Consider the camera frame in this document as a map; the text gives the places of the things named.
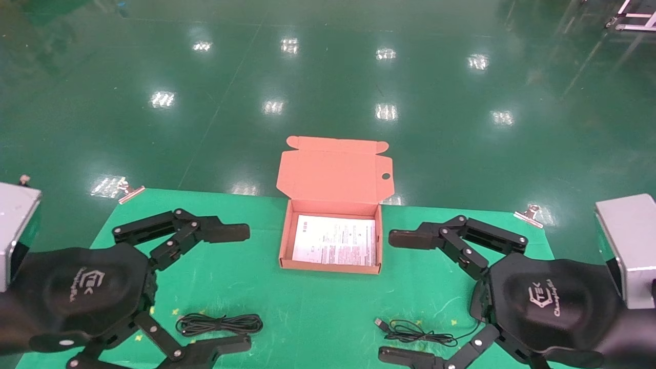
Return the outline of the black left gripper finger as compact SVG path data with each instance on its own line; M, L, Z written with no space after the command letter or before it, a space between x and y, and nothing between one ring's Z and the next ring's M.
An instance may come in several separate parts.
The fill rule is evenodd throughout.
M151 250L149 265L164 271L201 241L227 243L250 238L246 223L224 224L217 216L196 216L183 209L160 213L115 227L115 243L137 246L166 236Z
M201 340L181 346L147 312L136 315L133 323L146 333L146 336L166 356L157 368L212 368L220 356L248 351L252 346L249 336ZM84 350L68 361L67 368L125 368L101 361L100 355L104 350L103 344L89 343Z

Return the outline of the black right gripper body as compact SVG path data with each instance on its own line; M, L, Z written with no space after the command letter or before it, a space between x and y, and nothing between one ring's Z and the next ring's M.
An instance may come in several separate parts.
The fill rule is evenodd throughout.
M523 254L490 266L469 306L514 359L602 359L600 345L625 312L604 266Z

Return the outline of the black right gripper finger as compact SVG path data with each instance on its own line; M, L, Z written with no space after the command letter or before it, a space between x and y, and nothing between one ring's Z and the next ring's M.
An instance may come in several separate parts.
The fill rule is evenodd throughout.
M379 360L409 368L468 368L492 343L497 341L500 345L508 346L511 353L519 350L529 356L534 350L534 330L527 327L518 330L500 330L494 325L486 325L450 359L420 351L382 346L379 349Z
M528 245L525 236L464 215L443 223L422 222L416 230L391 230L388 242L403 249L439 249L474 280L485 275L489 262L471 243L503 255L524 254Z

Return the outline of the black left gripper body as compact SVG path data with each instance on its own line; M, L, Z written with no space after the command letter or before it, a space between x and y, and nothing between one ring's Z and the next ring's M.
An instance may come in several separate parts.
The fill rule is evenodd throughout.
M30 253L2 292L2 356L117 346L156 289L149 259L130 245Z

